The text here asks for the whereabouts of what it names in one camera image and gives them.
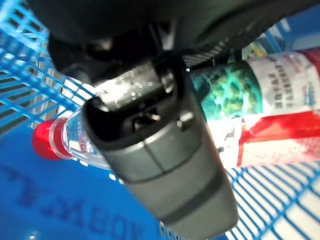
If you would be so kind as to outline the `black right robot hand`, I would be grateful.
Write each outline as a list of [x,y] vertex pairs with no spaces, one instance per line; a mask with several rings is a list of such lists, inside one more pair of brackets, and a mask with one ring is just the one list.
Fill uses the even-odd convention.
[[30,0],[58,72],[100,92],[84,131],[129,191],[192,240],[236,225],[236,201],[186,68],[239,50],[316,0]]

